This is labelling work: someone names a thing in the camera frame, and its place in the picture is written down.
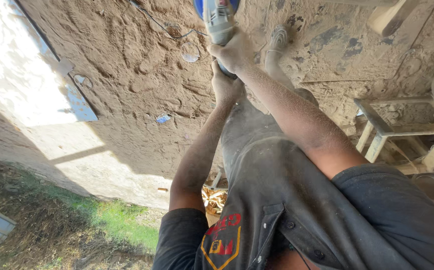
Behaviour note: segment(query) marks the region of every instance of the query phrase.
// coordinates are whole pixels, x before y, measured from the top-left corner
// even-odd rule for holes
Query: metal frame
[[[363,99],[354,99],[355,104],[359,107],[362,113],[369,120],[362,136],[358,140],[357,150],[362,152],[370,133],[375,129],[377,134],[373,139],[365,158],[374,163],[380,154],[387,138],[392,136],[416,136],[416,135],[431,135],[434,134],[433,124],[407,124],[404,126],[389,126],[381,116],[372,108],[371,104],[415,104],[415,103],[430,103],[434,105],[434,99],[431,96],[415,96],[415,97],[396,97],[385,100],[366,101]]]

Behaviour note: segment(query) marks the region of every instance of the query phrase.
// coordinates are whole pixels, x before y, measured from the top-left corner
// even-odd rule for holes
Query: dry grass
[[[43,186],[33,174],[2,167],[0,212],[17,227],[0,247],[0,270],[148,270],[155,236],[112,235],[153,234],[155,229],[129,222],[144,211]]]

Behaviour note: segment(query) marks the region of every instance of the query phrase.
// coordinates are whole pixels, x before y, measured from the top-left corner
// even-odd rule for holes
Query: sawdust
[[[21,1],[57,54],[76,65],[71,75],[82,74],[92,81],[92,89],[82,91],[99,117],[99,121],[89,123],[94,132],[120,162],[134,171],[172,178],[185,150],[212,112],[211,104],[215,104],[210,85],[212,57],[206,51],[208,39],[196,33],[172,39],[126,0]],[[191,1],[143,0],[141,4],[173,37],[193,28],[205,32]],[[412,52],[393,52],[391,41],[383,40],[376,51],[357,63],[388,61],[392,70],[381,65],[381,72],[375,74],[376,69],[359,70],[358,65],[348,65],[352,56],[376,40],[376,34],[366,26],[371,10],[313,0],[242,0],[236,19],[250,34],[255,62],[261,67],[272,29],[287,24],[290,48],[281,60],[284,71],[297,87],[312,91],[321,109],[348,135],[355,135],[358,109],[354,98],[428,94],[434,76],[434,10],[415,42],[407,41]],[[323,72],[331,66],[331,59],[312,54],[337,44],[345,28],[367,33],[358,40],[348,36],[352,48],[347,43],[342,45],[346,58],[342,61],[352,77],[324,81],[344,75],[347,70],[337,75]],[[181,57],[181,46],[186,42],[196,44],[200,51],[195,63]],[[357,77],[368,79],[355,80]],[[257,100],[253,101],[265,111]],[[434,113],[425,105],[387,106],[379,111],[391,123],[428,123]],[[163,112],[170,113],[171,120],[157,123],[156,117]],[[221,156],[218,150],[214,171],[218,164],[222,165]]]

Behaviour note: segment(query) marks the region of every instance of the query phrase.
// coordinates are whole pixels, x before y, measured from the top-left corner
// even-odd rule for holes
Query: green grass
[[[130,205],[122,200],[100,201],[84,197],[64,188],[49,184],[41,185],[34,174],[18,168],[21,174],[19,188],[26,190],[27,196],[45,196],[59,200],[73,213],[81,215],[92,227],[106,233],[106,237],[117,242],[127,242],[154,253],[159,232],[157,229],[138,224],[136,216],[147,211],[147,207]]]

